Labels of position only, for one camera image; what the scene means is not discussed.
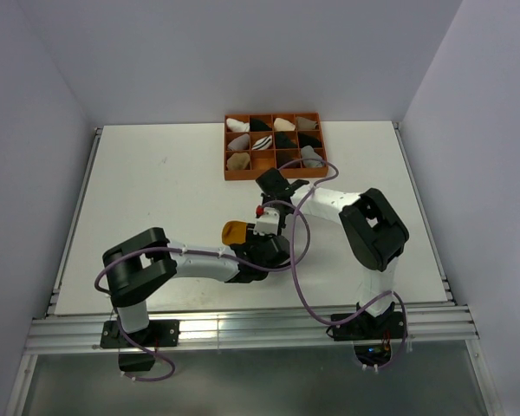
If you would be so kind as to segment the dark brown sock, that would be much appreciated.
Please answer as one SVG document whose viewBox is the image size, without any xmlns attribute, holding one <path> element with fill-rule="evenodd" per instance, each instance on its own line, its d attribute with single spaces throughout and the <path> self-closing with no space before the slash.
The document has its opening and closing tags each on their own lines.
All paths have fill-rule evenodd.
<svg viewBox="0 0 520 416">
<path fill-rule="evenodd" d="M 278 169 L 296 169 L 301 167 L 299 155 L 293 150 L 277 150 L 276 151 L 276 167 Z"/>
</svg>

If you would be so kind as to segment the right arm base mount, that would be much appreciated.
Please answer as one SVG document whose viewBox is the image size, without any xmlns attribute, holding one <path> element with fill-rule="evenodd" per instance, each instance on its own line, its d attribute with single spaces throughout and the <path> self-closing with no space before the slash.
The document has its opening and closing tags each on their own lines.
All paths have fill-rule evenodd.
<svg viewBox="0 0 520 416">
<path fill-rule="evenodd" d="M 326 335 L 333 341 L 367 341 L 354 345 L 355 358 L 363 370 L 378 372 L 393 360 L 393 341 L 400 341 L 397 353 L 405 349 L 408 332 L 405 316 L 392 302 L 382 315 L 362 312 L 347 324 L 327 327 Z"/>
</svg>

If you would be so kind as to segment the mustard yellow sock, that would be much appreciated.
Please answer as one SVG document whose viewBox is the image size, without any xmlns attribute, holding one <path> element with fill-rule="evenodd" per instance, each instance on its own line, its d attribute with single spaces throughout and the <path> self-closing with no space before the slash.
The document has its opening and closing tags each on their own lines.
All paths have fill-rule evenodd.
<svg viewBox="0 0 520 416">
<path fill-rule="evenodd" d="M 248 224 L 243 221 L 228 221 L 222 229 L 222 243 L 224 245 L 244 244 L 247 238 Z"/>
</svg>

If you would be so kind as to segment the grey sock black stripes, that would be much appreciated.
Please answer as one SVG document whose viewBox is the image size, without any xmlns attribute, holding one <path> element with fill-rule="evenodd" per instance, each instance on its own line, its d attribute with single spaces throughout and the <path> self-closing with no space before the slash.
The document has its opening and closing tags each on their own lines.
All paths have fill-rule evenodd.
<svg viewBox="0 0 520 416">
<path fill-rule="evenodd" d="M 318 154 L 312 146 L 301 148 L 302 164 L 305 168 L 323 168 L 325 166 L 323 157 Z"/>
</svg>

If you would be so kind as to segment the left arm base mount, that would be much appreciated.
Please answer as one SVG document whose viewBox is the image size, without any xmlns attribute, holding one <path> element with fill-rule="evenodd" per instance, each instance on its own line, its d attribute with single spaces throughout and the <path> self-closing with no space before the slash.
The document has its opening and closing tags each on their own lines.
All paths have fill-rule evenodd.
<svg viewBox="0 0 520 416">
<path fill-rule="evenodd" d="M 148 327 L 138 332 L 128 334 L 128 337 L 144 348 L 150 348 L 158 353 L 160 348 L 173 348 L 179 342 L 179 320 L 152 320 Z M 133 348 L 121 333 L 116 320 L 106 321 L 103 325 L 101 349 L 121 350 Z M 156 358 L 139 348 L 138 353 L 119 353 L 118 365 L 120 371 L 130 374 L 146 373 L 153 368 Z"/>
</svg>

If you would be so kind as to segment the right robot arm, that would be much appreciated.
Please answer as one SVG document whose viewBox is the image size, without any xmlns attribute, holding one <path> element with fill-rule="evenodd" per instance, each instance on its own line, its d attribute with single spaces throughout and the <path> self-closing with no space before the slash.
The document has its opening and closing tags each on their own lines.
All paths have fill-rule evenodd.
<svg viewBox="0 0 520 416">
<path fill-rule="evenodd" d="M 256 179 L 263 201 L 293 206 L 292 215 L 306 214 L 340 224 L 355 259 L 363 267 L 361 297 L 353 319 L 360 332 L 377 337 L 394 318 L 394 275 L 409 231 L 384 194 L 370 188 L 363 193 L 338 192 L 298 179 L 289 182 L 270 168 Z"/>
</svg>

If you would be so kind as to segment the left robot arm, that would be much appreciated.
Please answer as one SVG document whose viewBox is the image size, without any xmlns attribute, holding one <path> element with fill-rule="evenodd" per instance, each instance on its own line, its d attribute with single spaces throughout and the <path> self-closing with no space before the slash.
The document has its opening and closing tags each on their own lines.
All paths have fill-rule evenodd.
<svg viewBox="0 0 520 416">
<path fill-rule="evenodd" d="M 221 283 L 262 281 L 288 266 L 289 240 L 279 234 L 245 232 L 242 244 L 219 248 L 187 246 L 153 227 L 102 254 L 107 291 L 120 319 L 120 336 L 132 346 L 148 342 L 152 325 L 146 300 L 173 278 L 207 278 Z"/>
</svg>

